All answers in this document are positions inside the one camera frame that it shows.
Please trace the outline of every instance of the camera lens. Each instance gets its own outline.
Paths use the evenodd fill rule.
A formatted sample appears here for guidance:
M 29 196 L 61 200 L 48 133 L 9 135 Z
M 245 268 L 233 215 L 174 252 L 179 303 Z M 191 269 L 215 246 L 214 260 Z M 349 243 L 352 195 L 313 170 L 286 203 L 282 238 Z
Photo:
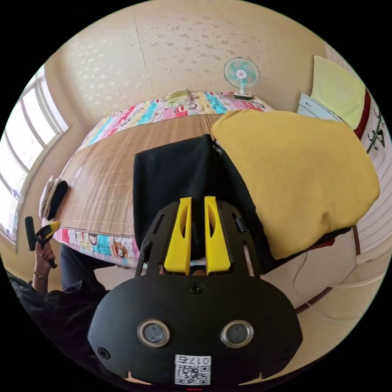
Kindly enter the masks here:
M 140 324 L 138 337 L 149 347 L 163 347 L 170 339 L 170 332 L 162 321 L 147 320 Z
M 227 347 L 244 347 L 253 338 L 253 328 L 247 321 L 235 320 L 223 328 L 220 338 Z

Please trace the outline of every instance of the qr code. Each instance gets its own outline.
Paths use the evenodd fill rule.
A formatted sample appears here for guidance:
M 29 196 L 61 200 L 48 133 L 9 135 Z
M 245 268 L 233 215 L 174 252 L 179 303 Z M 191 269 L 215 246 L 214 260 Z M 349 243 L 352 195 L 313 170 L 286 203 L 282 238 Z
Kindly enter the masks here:
M 210 379 L 211 357 L 176 356 L 175 384 L 209 385 Z

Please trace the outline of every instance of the patterned quilt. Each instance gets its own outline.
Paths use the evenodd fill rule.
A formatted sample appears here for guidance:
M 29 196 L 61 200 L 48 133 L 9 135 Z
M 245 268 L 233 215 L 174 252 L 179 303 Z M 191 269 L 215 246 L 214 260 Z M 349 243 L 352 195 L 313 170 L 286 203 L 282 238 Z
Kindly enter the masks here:
M 197 114 L 223 114 L 226 111 L 241 109 L 273 111 L 269 105 L 258 98 L 252 101 L 242 101 L 226 98 L 228 94 L 229 92 L 192 92 L 192 102 L 189 105 L 171 108 L 166 108 L 165 98 L 131 106 L 103 118 L 89 132 L 77 151 L 116 132 L 141 124 Z M 78 252 L 125 267 L 136 267 L 139 257 L 135 238 L 132 237 L 114 237 L 62 228 L 54 234 L 53 238 Z M 191 262 L 191 265 L 199 264 L 205 264 L 205 259 Z

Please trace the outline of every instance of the person's hand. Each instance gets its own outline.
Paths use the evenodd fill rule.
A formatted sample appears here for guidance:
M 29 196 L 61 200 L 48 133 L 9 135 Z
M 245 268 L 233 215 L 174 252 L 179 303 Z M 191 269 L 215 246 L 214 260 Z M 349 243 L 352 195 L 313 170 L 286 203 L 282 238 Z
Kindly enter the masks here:
M 37 241 L 36 243 L 36 265 L 35 272 L 37 275 L 42 275 L 43 277 L 47 277 L 49 275 L 49 271 L 51 266 L 48 260 L 55 261 L 56 256 L 53 253 L 52 247 L 50 243 L 47 242 L 45 246 L 42 248 L 41 244 Z

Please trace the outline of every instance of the window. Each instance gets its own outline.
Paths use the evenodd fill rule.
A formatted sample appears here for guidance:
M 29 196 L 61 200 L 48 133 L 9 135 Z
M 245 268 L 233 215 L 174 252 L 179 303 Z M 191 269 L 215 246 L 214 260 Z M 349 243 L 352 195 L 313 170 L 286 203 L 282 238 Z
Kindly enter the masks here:
M 23 90 L 0 140 L 0 231 L 12 242 L 35 167 L 67 129 L 42 66 Z

